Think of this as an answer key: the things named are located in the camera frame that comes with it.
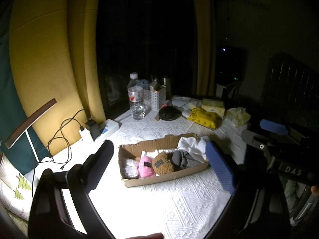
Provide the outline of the tree pattern cushion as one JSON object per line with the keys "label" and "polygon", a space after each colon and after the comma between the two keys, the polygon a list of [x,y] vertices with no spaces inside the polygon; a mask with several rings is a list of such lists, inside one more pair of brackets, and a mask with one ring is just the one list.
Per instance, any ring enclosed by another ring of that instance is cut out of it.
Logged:
{"label": "tree pattern cushion", "polygon": [[12,213],[29,221],[32,205],[31,183],[1,152],[1,204]]}

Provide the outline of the bubble wrap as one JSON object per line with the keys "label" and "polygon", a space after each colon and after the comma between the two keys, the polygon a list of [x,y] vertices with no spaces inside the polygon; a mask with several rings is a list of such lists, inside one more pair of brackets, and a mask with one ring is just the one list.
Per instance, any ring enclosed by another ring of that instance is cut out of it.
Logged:
{"label": "bubble wrap", "polygon": [[123,173],[126,179],[137,179],[139,162],[134,159],[125,158],[123,160]]}

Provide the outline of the white towel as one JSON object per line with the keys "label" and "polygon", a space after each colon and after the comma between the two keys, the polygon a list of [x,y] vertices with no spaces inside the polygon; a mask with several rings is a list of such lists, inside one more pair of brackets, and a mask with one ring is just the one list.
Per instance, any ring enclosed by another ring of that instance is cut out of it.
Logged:
{"label": "white towel", "polygon": [[181,137],[177,149],[188,152],[188,154],[195,160],[204,163],[206,157],[206,144],[209,141],[208,136],[195,137]]}

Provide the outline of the pink fluffy pouch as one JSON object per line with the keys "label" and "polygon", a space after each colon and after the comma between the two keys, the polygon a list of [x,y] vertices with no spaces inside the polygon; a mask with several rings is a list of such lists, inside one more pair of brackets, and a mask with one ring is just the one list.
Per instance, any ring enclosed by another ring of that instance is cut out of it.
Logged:
{"label": "pink fluffy pouch", "polygon": [[138,166],[138,173],[140,179],[156,176],[156,173],[152,167],[152,161],[152,158],[148,156],[141,157]]}

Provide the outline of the metal thermos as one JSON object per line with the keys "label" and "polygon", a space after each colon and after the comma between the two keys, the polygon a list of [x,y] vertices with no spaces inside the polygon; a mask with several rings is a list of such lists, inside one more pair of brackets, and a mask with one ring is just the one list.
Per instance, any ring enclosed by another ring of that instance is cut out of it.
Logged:
{"label": "metal thermos", "polygon": [[167,77],[163,78],[163,87],[165,88],[166,91],[166,100],[171,99],[171,84],[170,84],[170,79]]}

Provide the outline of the white power bank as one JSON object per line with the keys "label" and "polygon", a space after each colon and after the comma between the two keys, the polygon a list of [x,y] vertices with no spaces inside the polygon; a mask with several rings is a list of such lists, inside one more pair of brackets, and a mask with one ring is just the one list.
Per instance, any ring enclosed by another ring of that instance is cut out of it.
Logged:
{"label": "white power bank", "polygon": [[93,140],[91,133],[88,129],[86,129],[86,128],[80,129],[79,133],[80,133],[80,136],[81,136],[82,141],[84,143],[86,143],[87,145],[91,145],[94,143],[94,140]]}

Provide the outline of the brown cardboard box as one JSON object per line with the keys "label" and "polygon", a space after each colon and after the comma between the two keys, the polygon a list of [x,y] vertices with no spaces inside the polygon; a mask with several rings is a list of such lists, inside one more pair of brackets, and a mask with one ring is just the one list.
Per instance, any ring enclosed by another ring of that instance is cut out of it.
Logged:
{"label": "brown cardboard box", "polygon": [[121,145],[118,163],[127,188],[167,182],[206,170],[206,142],[194,133]]}

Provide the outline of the brown fluffy pouch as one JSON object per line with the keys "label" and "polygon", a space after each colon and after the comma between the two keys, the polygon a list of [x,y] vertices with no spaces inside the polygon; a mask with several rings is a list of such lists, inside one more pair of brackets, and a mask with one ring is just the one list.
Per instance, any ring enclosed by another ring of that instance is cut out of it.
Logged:
{"label": "brown fluffy pouch", "polygon": [[153,159],[152,167],[157,175],[170,174],[175,171],[171,158],[171,153],[162,152]]}

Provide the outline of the black charger block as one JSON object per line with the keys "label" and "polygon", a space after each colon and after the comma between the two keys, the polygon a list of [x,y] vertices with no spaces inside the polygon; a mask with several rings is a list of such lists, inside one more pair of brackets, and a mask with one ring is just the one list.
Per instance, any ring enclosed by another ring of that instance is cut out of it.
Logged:
{"label": "black charger block", "polygon": [[101,132],[100,132],[99,126],[95,120],[89,119],[85,123],[85,127],[90,132],[90,135],[91,135],[93,141],[95,141],[100,136]]}

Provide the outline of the crumpled plastic bag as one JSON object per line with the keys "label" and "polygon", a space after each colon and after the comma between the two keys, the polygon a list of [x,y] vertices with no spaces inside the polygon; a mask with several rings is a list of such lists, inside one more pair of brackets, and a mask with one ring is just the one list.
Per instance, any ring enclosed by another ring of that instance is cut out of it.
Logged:
{"label": "crumpled plastic bag", "polygon": [[227,110],[226,120],[232,127],[241,127],[247,124],[251,115],[248,114],[245,108],[231,108]]}

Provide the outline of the white lace tablecloth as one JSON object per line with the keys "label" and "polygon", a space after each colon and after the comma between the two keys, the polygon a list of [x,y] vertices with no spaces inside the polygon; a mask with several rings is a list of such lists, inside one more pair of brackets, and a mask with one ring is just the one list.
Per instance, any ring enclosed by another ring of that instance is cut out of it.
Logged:
{"label": "white lace tablecloth", "polygon": [[218,129],[211,130],[183,117],[174,121],[155,121],[155,116],[155,112],[149,112],[144,119],[137,121],[130,112],[125,112],[116,118],[120,128],[109,138],[114,143],[114,156],[89,197],[116,238],[157,232],[163,233],[165,238],[202,238],[230,197],[222,189],[213,169],[206,168],[170,181],[128,188],[119,168],[119,147],[194,133],[214,139],[241,164],[246,148],[241,139],[243,129],[222,121]]}

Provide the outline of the grey cloth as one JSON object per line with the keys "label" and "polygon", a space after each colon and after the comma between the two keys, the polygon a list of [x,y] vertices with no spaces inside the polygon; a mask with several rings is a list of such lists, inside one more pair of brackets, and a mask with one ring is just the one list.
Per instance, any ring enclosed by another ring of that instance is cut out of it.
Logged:
{"label": "grey cloth", "polygon": [[202,162],[194,159],[184,150],[176,150],[172,153],[171,163],[178,169],[187,169],[200,165]]}

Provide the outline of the desk lamp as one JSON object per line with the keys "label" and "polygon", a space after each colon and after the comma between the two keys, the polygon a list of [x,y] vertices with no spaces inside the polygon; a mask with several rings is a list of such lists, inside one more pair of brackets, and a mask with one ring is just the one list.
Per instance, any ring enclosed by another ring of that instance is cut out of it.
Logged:
{"label": "desk lamp", "polygon": [[55,98],[48,101],[46,104],[44,104],[42,107],[40,107],[38,110],[36,110],[31,116],[29,116],[24,122],[22,122],[14,131],[13,133],[7,138],[5,145],[7,149],[11,149],[14,144],[18,141],[18,139],[22,135],[26,135],[27,140],[29,142],[29,145],[31,147],[31,150],[33,152],[33,155],[37,162],[39,162],[38,155],[36,153],[36,150],[33,146],[31,137],[29,135],[28,129],[32,127],[32,125],[41,118],[44,114],[46,114],[52,107],[56,105],[57,101]]}

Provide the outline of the pale tissue box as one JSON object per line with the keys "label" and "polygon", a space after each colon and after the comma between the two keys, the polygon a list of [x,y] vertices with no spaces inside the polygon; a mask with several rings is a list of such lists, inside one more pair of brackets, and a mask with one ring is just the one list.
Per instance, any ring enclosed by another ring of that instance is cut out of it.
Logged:
{"label": "pale tissue box", "polygon": [[207,112],[216,113],[220,118],[224,117],[225,107],[222,101],[203,99],[201,107]]}

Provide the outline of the white perforated basket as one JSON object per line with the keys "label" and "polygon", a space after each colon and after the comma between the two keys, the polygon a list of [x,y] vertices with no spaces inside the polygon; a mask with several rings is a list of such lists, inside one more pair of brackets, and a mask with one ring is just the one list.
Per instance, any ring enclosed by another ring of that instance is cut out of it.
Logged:
{"label": "white perforated basket", "polygon": [[159,91],[143,90],[144,105],[152,111],[158,111],[166,101],[166,88]]}

